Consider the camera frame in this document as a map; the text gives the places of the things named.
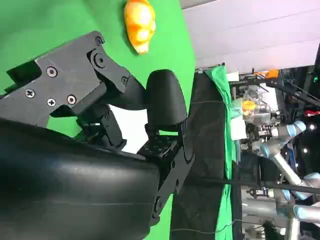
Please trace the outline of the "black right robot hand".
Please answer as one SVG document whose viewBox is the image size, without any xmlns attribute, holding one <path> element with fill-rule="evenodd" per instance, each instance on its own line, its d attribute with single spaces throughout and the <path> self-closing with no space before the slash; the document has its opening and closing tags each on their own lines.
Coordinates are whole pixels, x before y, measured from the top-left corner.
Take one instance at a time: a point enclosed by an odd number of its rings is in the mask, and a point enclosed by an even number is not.
<svg viewBox="0 0 320 240">
<path fill-rule="evenodd" d="M 173 71 L 141 85 L 92 31 L 10 69 L 0 98 L 0 237 L 141 240 L 195 160 Z"/>
</svg>

